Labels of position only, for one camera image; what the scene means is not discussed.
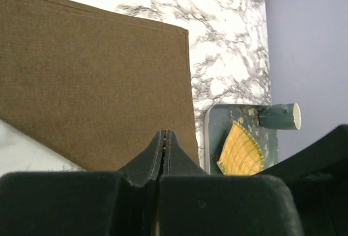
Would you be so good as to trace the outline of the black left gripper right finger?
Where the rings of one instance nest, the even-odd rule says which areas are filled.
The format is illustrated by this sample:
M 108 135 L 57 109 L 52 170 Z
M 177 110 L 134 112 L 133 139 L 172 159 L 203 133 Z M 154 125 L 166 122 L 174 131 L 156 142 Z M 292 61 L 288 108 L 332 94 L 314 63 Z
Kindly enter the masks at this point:
M 293 196 L 270 175 L 212 176 L 166 134 L 160 235 L 303 235 Z

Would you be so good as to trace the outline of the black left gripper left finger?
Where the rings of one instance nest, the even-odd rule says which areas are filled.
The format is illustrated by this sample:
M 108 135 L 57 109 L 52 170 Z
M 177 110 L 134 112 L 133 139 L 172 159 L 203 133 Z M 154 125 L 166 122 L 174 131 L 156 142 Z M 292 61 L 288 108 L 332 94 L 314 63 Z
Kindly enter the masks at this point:
M 117 171 L 1 177 L 1 235 L 158 235 L 165 133 Z

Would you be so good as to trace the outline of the brown cloth napkin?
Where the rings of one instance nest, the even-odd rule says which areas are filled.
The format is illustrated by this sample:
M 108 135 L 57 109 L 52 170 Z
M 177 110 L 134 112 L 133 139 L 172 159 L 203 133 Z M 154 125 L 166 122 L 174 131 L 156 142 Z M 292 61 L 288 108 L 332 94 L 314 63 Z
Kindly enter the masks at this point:
M 1 0 L 1 119 L 87 170 L 174 130 L 198 161 L 189 33 L 69 0 Z

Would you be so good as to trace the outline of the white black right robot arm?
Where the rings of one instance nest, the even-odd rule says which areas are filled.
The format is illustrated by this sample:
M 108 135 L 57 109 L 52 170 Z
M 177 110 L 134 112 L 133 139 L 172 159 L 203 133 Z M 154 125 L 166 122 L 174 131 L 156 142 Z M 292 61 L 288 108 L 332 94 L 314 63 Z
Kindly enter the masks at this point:
M 160 235 L 347 235 L 347 125 L 253 176 L 163 174 Z

